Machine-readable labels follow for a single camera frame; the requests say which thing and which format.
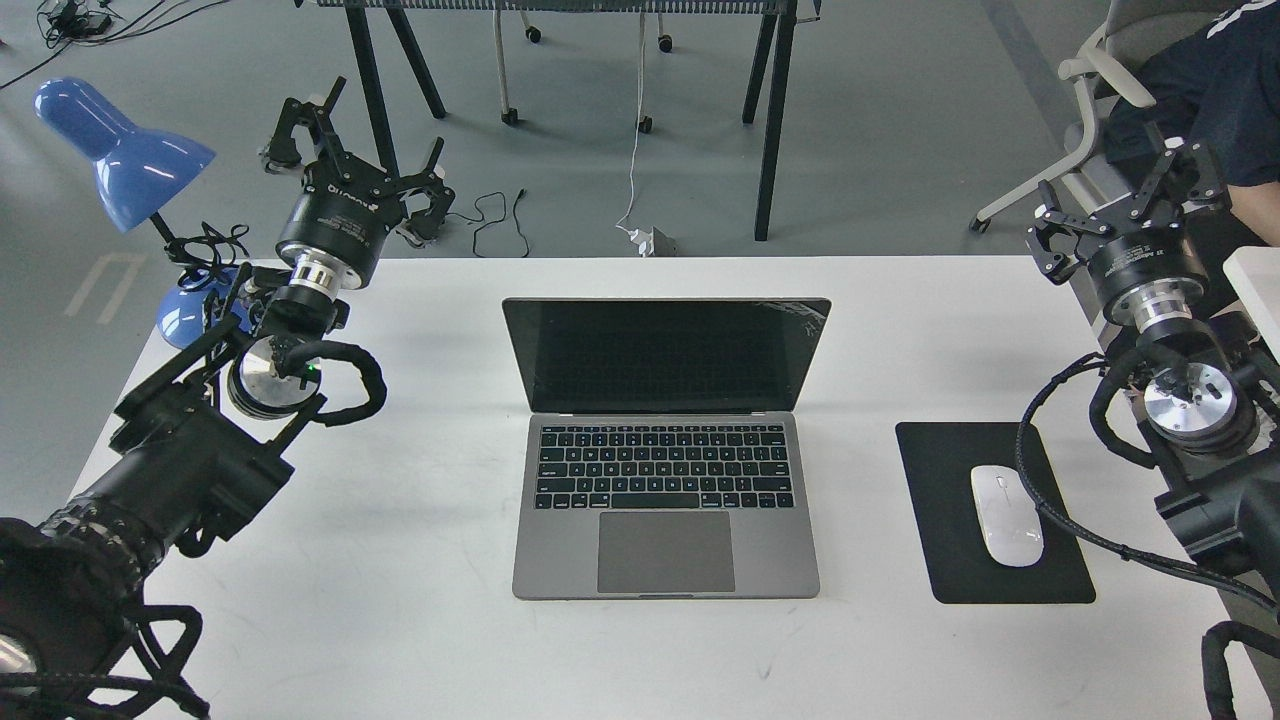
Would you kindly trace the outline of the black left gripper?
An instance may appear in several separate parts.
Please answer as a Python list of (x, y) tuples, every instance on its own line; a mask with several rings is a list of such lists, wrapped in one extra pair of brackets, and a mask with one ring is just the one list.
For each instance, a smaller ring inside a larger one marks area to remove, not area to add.
[(410, 177), (393, 178), (360, 160), (346, 167), (347, 152), (332, 123), (346, 82), (338, 76), (319, 102), (315, 97), (283, 102), (262, 147), (262, 169), (301, 173), (303, 158), (294, 132), (308, 132), (316, 161), (303, 170), (303, 192), (276, 243), (276, 255), (289, 266), (319, 263), (342, 288), (360, 290), (372, 279), (394, 228), (407, 245), (429, 245), (438, 238), (456, 192), (439, 168), (443, 138), (434, 140), (422, 169)]

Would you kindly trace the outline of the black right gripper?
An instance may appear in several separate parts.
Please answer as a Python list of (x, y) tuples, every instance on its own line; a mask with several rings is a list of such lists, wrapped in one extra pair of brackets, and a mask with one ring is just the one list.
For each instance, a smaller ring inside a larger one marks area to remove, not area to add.
[(1055, 286), (1066, 284), (1079, 265), (1087, 270), (1094, 325), (1193, 325), (1193, 305), (1210, 283), (1190, 245), (1187, 213), (1233, 205), (1207, 143), (1166, 140), (1155, 122), (1144, 129), (1162, 152), (1138, 190), (1102, 208), (1098, 218), (1064, 211), (1048, 181), (1036, 186), (1039, 205), (1027, 247)]

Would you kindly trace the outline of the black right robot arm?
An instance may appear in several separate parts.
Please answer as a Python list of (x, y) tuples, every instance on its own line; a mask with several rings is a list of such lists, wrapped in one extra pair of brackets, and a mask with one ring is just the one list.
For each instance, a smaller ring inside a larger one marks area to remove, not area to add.
[[(1210, 274), (1187, 220), (1230, 205), (1204, 143), (1167, 147), (1134, 193), (1087, 217), (1060, 208), (1037, 184), (1029, 250), (1055, 284), (1087, 270), (1100, 314), (1130, 328), (1130, 343), (1079, 357), (1030, 401), (1014, 462), (1036, 511), (1080, 541), (1162, 574), (1211, 585), (1277, 620), (1277, 360), (1242, 313), (1210, 319), (1201, 302)], [(1164, 477), (1157, 514), (1185, 560), (1134, 550), (1084, 528), (1046, 500), (1024, 460), (1036, 411), (1060, 386), (1097, 370), (1088, 419), (1111, 454)]]

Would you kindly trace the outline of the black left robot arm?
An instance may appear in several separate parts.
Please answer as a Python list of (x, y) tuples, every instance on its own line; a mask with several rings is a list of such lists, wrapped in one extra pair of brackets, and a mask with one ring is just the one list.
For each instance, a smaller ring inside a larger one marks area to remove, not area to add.
[(374, 356), (330, 340), (344, 290), (369, 284), (387, 236), (424, 243), (453, 201), (436, 170), (398, 176), (348, 152), (323, 102), (287, 100), (262, 150), (302, 192), (282, 266), (209, 265), (206, 329), (125, 395), (110, 438), (119, 461), (45, 521), (3, 520), (3, 716), (133, 719), (163, 700), (210, 707), (182, 676), (202, 630), (189, 606), (148, 605), (169, 550), (206, 553), (252, 521), (293, 474), (283, 454), (317, 423), (343, 427), (387, 401)]

